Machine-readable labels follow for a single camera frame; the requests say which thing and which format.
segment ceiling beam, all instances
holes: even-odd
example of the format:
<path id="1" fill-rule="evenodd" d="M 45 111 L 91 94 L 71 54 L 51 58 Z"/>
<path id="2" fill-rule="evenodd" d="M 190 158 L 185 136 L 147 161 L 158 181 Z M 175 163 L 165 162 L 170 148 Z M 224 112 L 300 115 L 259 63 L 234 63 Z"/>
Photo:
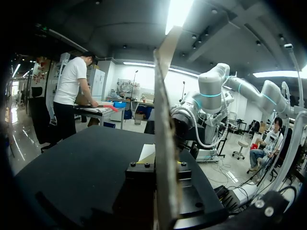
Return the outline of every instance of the ceiling beam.
<path id="1" fill-rule="evenodd" d="M 212 1 L 210 3 L 215 3 L 215 5 L 221 7 L 226 12 L 231 11 L 235 13 L 237 17 L 224 24 L 223 26 L 217 28 L 217 31 L 211 34 L 206 42 L 204 42 L 197 50 L 189 55 L 189 62 L 196 60 L 200 55 L 211 49 L 221 40 L 224 40 L 225 36 L 235 32 L 237 28 L 246 28 L 255 36 L 255 39 L 262 41 L 264 48 L 267 49 L 269 53 L 271 53 L 272 57 L 280 66 L 287 65 L 287 60 L 282 53 L 282 50 L 279 47 L 276 39 L 265 27 L 265 25 L 257 20 L 257 18 L 259 18 L 261 15 L 267 14 L 269 12 L 266 5 L 264 5 L 262 2 L 257 2 L 245 10 L 242 5 L 240 5 L 235 0 L 215 0 L 214 2 Z M 245 27 L 246 23 L 249 23 L 252 29 L 250 27 Z"/>
<path id="2" fill-rule="evenodd" d="M 214 33 L 214 31 L 212 31 L 213 35 L 206 42 L 204 42 L 203 45 L 196 49 L 194 53 L 190 54 L 188 56 L 187 61 L 195 61 L 200 55 L 207 52 L 210 48 L 220 43 L 227 36 L 229 36 L 231 33 L 235 32 L 238 29 L 239 27 L 237 27 L 231 22 L 227 22 L 219 28 L 215 28 L 216 32 Z"/>

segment black tabletop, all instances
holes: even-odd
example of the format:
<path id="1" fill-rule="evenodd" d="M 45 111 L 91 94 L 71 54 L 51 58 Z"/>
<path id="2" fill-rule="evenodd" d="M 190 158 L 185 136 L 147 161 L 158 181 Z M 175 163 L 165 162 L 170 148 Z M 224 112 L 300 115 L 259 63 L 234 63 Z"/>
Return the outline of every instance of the black tabletop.
<path id="1" fill-rule="evenodd" d="M 154 135 L 91 126 L 34 159 L 15 178 L 45 221 L 53 222 L 37 202 L 38 192 L 68 219 L 81 225 L 80 217 L 90 217 L 92 208 L 113 212 L 112 205 L 123 186 L 129 163 L 139 159 L 143 144 L 153 143 Z M 192 181 L 206 212 L 223 209 L 190 153 L 181 152 L 180 159 L 192 170 Z"/>

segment red bag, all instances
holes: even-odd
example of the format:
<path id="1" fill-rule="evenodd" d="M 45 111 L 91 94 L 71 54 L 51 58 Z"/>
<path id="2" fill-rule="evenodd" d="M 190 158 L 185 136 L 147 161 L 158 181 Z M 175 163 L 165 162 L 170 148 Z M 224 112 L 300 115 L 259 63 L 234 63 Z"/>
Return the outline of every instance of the red bag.
<path id="1" fill-rule="evenodd" d="M 258 145 L 256 144 L 252 144 L 251 147 L 250 147 L 251 150 L 256 150 L 258 149 Z"/>

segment white cabinet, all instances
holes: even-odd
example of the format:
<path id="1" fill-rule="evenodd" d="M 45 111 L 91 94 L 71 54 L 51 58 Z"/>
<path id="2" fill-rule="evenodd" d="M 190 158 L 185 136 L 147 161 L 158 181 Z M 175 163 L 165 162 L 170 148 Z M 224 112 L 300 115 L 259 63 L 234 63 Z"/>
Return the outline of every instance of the white cabinet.
<path id="1" fill-rule="evenodd" d="M 104 87 L 105 73 L 99 69 L 91 68 L 87 71 L 87 74 L 92 97 L 95 100 L 100 101 L 102 99 L 102 89 Z"/>

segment red object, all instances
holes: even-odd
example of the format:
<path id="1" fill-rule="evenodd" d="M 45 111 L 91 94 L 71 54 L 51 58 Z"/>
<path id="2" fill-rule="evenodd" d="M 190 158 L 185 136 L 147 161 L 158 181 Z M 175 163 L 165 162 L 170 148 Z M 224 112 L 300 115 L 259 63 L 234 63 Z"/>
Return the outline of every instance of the red object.
<path id="1" fill-rule="evenodd" d="M 251 147 L 250 147 L 251 150 L 256 150 L 258 149 L 258 145 L 256 144 L 252 144 Z"/>
<path id="2" fill-rule="evenodd" d="M 114 106 L 112 105 L 109 105 L 109 104 L 104 104 L 103 107 L 106 107 L 106 108 L 111 108 L 112 110 L 114 110 L 115 112 L 118 112 L 118 109 L 115 108 Z"/>

